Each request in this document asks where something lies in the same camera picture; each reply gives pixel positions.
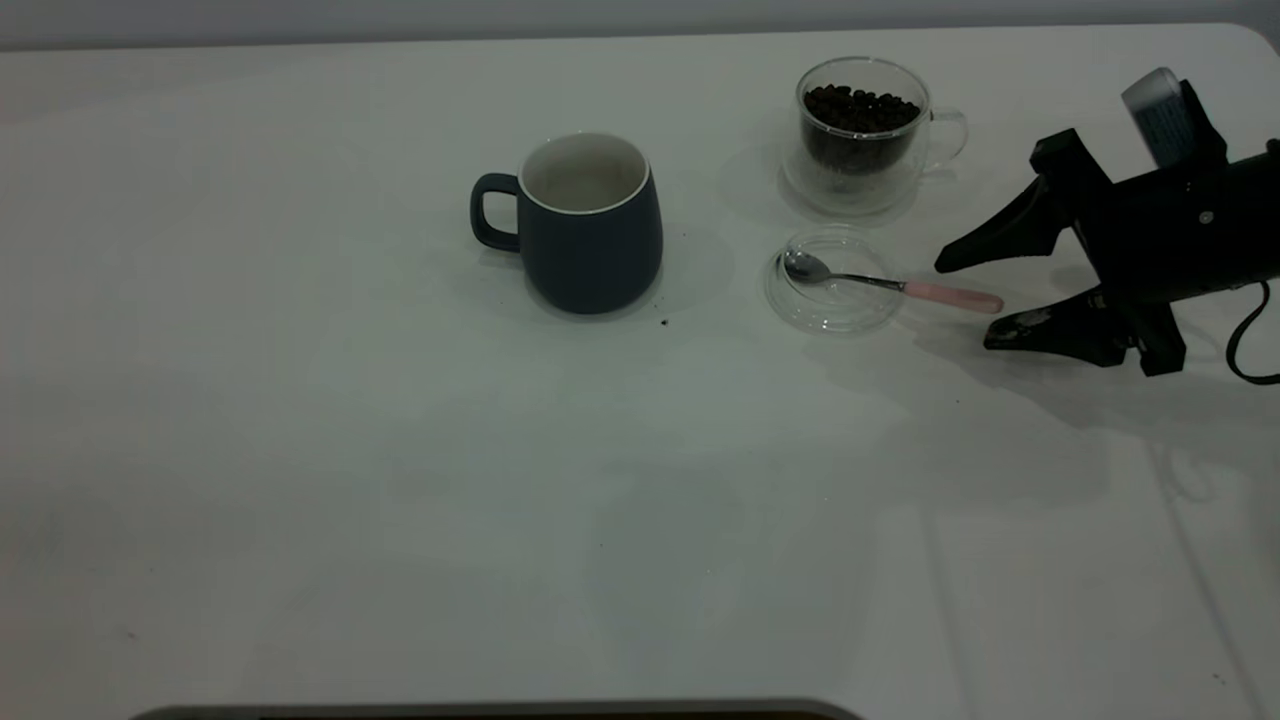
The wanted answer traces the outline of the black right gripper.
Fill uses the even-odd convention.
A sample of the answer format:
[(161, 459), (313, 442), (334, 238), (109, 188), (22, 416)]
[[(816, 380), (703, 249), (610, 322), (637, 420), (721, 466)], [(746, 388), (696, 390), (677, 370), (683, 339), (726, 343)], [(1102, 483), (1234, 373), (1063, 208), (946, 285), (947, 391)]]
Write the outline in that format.
[(1153, 170), (1112, 183), (1075, 129), (1036, 143), (1033, 182), (942, 249), (938, 273), (1047, 258), (1075, 232), (1103, 288), (993, 322), (986, 348), (1100, 368), (1139, 355), (1147, 377), (1181, 372), (1187, 346), (1169, 304), (1279, 274), (1277, 146), (1189, 176)]

